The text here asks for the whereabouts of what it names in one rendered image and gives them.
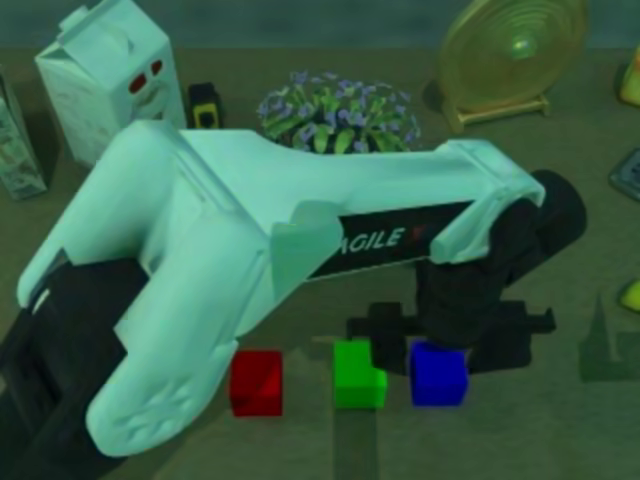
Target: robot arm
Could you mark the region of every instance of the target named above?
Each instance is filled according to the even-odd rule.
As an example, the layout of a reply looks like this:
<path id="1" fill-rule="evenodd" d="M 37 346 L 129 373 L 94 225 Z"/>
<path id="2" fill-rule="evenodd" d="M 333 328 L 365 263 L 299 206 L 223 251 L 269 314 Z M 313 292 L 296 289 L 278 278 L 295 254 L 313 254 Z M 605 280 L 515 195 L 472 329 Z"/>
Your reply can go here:
<path id="1" fill-rule="evenodd" d="M 484 141 L 321 156 L 249 131 L 136 122 L 33 257 L 18 299 L 33 322 L 55 323 L 42 318 L 55 309 L 33 305 L 48 301 L 59 252 L 76 267 L 137 260 L 148 282 L 110 319 L 126 357 L 82 410 L 97 449 L 125 457 L 188 426 L 218 390 L 237 339 L 307 279 L 421 260 L 421 288 L 436 292 L 421 307 L 425 331 L 443 344 L 471 341 L 478 327 L 468 317 L 491 308 L 475 299 L 493 299 L 513 277 L 520 236 L 547 238 L 540 212 L 556 201 L 544 183 Z M 514 217 L 524 230 L 507 228 Z M 494 248 L 499 238 L 508 248 Z M 460 285 L 452 272 L 469 280 L 466 300 L 451 297 Z M 3 348 L 0 369 L 13 358 Z"/>

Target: carton spout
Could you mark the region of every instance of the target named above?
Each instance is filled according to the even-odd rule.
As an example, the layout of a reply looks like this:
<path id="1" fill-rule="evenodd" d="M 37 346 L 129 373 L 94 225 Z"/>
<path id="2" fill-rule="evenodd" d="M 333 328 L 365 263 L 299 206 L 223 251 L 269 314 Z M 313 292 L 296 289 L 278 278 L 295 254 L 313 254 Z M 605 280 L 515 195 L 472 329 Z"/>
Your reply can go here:
<path id="1" fill-rule="evenodd" d="M 75 25 L 80 23 L 83 18 L 85 18 L 89 14 L 89 9 L 86 5 L 83 5 L 77 8 L 73 13 L 69 14 L 67 18 L 60 22 L 59 27 L 63 32 L 65 30 L 70 30 Z"/>

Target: potted plant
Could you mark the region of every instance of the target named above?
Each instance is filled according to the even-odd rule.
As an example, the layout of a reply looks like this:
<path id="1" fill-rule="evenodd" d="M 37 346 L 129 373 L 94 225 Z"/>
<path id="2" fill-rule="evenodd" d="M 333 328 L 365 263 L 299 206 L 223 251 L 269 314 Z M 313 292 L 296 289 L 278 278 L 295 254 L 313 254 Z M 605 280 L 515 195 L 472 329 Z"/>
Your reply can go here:
<path id="1" fill-rule="evenodd" d="M 421 136 L 410 96 L 383 82 L 294 72 L 258 108 L 267 138 L 316 153 L 407 151 Z"/>

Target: milk carton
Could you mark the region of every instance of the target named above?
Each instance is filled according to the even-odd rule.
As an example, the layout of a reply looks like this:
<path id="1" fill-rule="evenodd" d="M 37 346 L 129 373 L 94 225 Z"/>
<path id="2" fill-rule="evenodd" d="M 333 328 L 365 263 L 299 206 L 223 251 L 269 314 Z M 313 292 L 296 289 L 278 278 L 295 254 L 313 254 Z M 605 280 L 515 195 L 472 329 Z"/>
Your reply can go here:
<path id="1" fill-rule="evenodd" d="M 47 186 L 20 105 L 0 67 L 0 180 L 14 200 L 45 192 Z"/>
<path id="2" fill-rule="evenodd" d="M 80 7 L 36 64 L 74 158 L 93 166 L 136 119 L 186 128 L 171 44 L 131 0 Z"/>

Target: wall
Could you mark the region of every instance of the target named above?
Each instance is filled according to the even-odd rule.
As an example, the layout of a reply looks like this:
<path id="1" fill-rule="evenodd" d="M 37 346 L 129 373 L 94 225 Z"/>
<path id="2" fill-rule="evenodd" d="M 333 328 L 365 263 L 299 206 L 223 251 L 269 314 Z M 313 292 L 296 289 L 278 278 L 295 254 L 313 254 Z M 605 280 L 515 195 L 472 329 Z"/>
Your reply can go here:
<path id="1" fill-rule="evenodd" d="M 0 46 L 41 47 L 88 0 L 0 0 Z M 181 47 L 435 46 L 469 0 L 138 0 Z M 591 47 L 640 43 L 640 0 L 591 0 Z"/>

